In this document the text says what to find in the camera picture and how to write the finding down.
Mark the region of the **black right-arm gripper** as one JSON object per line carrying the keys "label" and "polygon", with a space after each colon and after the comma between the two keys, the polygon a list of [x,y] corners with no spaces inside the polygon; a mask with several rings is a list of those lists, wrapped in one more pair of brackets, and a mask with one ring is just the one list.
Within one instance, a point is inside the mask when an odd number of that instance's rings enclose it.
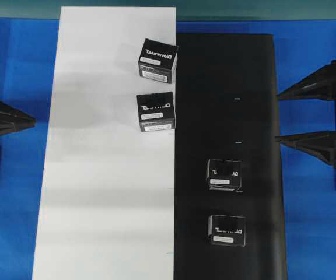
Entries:
{"label": "black right-arm gripper", "polygon": [[[306,99],[335,101],[336,129],[336,60],[277,95],[278,101]],[[276,136],[275,140],[281,145],[312,155],[328,165],[335,165],[336,169],[336,131]]]}

